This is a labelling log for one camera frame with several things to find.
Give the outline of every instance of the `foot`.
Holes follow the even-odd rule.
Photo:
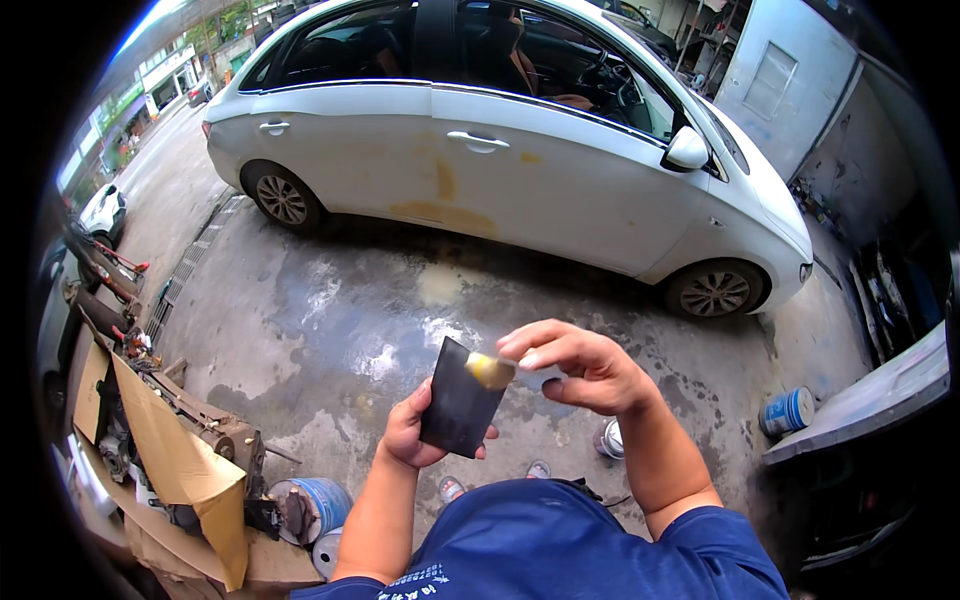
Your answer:
[[[460,496],[464,495],[464,487],[460,484],[455,477],[447,475],[440,480],[440,499],[444,504],[449,504],[453,502]]]
[[[533,463],[530,463],[530,467],[527,468],[527,479],[549,479],[550,478],[550,466],[547,465],[544,461],[537,459]]]

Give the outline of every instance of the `side mirror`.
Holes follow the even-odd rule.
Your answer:
[[[689,125],[684,125],[666,147],[660,166],[667,171],[689,173],[702,168],[710,158],[707,143]]]

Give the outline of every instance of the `blue t-shirt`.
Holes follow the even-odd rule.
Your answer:
[[[514,479],[465,493],[441,513],[407,574],[384,586],[347,577],[291,600],[787,598],[777,568],[739,513],[701,507],[660,541],[628,534],[582,492]]]

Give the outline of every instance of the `door handle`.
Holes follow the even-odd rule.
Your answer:
[[[464,142],[467,144],[468,148],[482,155],[489,154],[497,148],[510,148],[510,144],[505,141],[499,139],[487,139],[485,137],[476,137],[475,135],[470,135],[467,132],[449,132],[446,136],[454,141]]]
[[[289,127],[290,127],[290,124],[286,122],[260,124],[260,130],[262,132],[269,132],[270,135],[280,135],[281,133],[283,133],[283,130]]]

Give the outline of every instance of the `front door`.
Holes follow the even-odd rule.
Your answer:
[[[713,104],[789,180],[855,84],[856,63],[853,47],[803,0],[754,0]]]
[[[438,188],[409,216],[644,273],[706,196],[706,172],[660,167],[673,107],[587,35],[547,14],[496,10],[457,15],[470,84],[433,85]]]
[[[415,12],[401,2],[304,25],[252,103],[261,154],[331,211],[382,216],[435,186],[416,152],[430,134],[431,89],[410,78]]]

